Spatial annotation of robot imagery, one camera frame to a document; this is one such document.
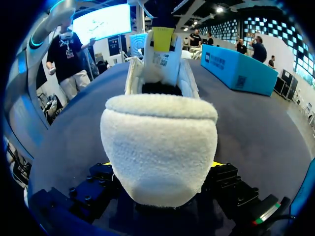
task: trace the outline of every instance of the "badge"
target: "badge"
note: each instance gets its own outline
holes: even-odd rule
[[[68,59],[74,57],[73,51],[71,49],[66,50],[65,53],[66,53]]]

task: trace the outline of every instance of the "yellow tag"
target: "yellow tag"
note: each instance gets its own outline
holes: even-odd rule
[[[223,164],[214,161],[211,167],[215,167],[215,166],[223,166]]]
[[[213,162],[212,163],[212,166],[211,167],[215,167],[215,166],[223,166],[224,164],[221,164],[221,163],[219,163],[219,162]]]
[[[174,29],[153,27],[154,51],[168,53]]]

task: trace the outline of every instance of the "blue counter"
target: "blue counter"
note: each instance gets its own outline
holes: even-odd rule
[[[277,71],[239,52],[202,46],[201,65],[233,90],[270,96],[277,81]]]

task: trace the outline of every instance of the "man in black t-shirt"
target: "man in black t-shirt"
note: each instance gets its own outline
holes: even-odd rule
[[[235,48],[236,48],[236,51],[241,53],[241,54],[244,54],[246,55],[247,53],[247,48],[246,46],[244,45],[244,40],[242,38],[240,38],[237,42],[237,44],[235,45]]]
[[[208,33],[208,45],[213,46],[214,42],[213,42],[213,38],[212,38],[212,34],[209,32]]]
[[[68,29],[71,22],[72,19],[69,19],[61,24],[59,35],[52,40],[49,47],[46,62],[49,74],[56,72],[58,84],[69,100],[90,83],[77,53],[95,43],[95,39],[91,39],[88,44],[82,45],[76,33],[71,37],[72,32]]]
[[[201,37],[199,35],[199,30],[195,30],[195,33],[191,33],[189,36],[190,46],[197,47],[201,46]]]
[[[275,64],[274,64],[274,61],[276,60],[275,56],[271,56],[271,60],[269,60],[268,62],[268,66],[273,68],[273,69],[276,69],[275,68]]]
[[[264,63],[267,59],[267,51],[262,44],[262,38],[257,36],[252,42],[250,42],[250,46],[254,48],[254,54],[252,58]]]

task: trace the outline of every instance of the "dark gray table surface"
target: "dark gray table surface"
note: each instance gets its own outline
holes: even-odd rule
[[[307,146],[286,110],[271,97],[232,91],[190,60],[200,98],[219,114],[215,161],[230,162],[243,181],[269,194],[293,199],[311,161]],[[29,197],[55,187],[65,195],[97,162],[107,162],[100,117],[110,97],[124,93],[128,63],[118,64],[80,92],[48,130],[31,169]]]

